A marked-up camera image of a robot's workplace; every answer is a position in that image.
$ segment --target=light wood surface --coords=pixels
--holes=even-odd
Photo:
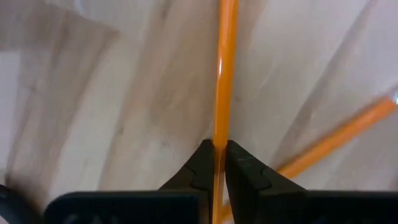
[[[398,2],[239,2],[230,139],[279,168],[398,85]],[[216,0],[0,2],[0,169],[40,208],[156,189],[211,136]],[[394,114],[294,179],[397,190]]]

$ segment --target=wooden floor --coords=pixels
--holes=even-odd
[[[398,85],[398,2],[241,0],[230,139],[278,168]],[[212,132],[218,0],[0,2],[0,169],[40,208],[159,188]],[[398,189],[398,113],[294,179]]]

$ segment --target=black object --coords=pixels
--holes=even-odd
[[[204,140],[159,190],[61,196],[47,207],[45,223],[211,223],[213,151]],[[233,141],[227,147],[226,182],[235,224],[398,223],[396,192],[305,190]],[[4,186],[0,193],[0,214],[10,224],[40,223],[23,198]]]

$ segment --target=orange pencil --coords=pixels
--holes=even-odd
[[[235,58],[236,20],[238,0],[220,0],[220,30],[218,36],[218,61],[215,125],[215,176],[213,189],[213,223],[221,222],[225,173],[225,150],[228,142],[229,114]]]
[[[286,178],[294,178],[311,165],[317,163],[324,157],[328,156],[335,149],[348,143],[355,136],[369,129],[373,124],[379,122],[385,117],[391,115],[398,108],[398,91],[393,97],[385,96],[376,104],[370,106],[352,120],[340,126],[331,135],[322,139],[302,155],[295,158],[292,162],[283,166],[278,172]],[[231,205],[227,204],[223,207],[223,220],[232,218]]]

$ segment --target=orange rod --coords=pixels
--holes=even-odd
[[[355,136],[369,129],[373,124],[391,115],[398,108],[397,104],[398,94],[393,98],[388,96],[382,98],[375,105],[339,127],[335,132],[316,143],[309,150],[306,150],[304,154],[298,156],[292,162],[278,170],[278,172],[286,178],[294,178],[311,165],[332,153],[335,149],[338,149]],[[223,220],[226,221],[231,218],[231,205],[227,204],[223,207]]]
[[[213,145],[215,147],[214,224],[221,222],[221,208],[223,206],[225,150],[228,142],[237,18],[238,0],[220,0],[215,125],[213,134]]]

